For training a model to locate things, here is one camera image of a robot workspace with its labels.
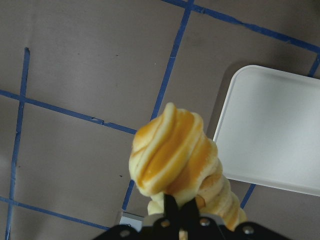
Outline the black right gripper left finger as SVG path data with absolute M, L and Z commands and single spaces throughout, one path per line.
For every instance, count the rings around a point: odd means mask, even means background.
M 179 208 L 176 200 L 171 195 L 164 195 L 164 218 L 163 229 L 165 230 L 165 237 L 168 240 L 178 240 L 180 225 Z

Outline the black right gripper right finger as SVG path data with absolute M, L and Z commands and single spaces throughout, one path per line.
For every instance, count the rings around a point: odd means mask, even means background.
M 199 216 L 199 209 L 195 198 L 183 205 L 183 207 L 180 209 L 180 240 L 196 239 L 196 233 L 199 225 Z

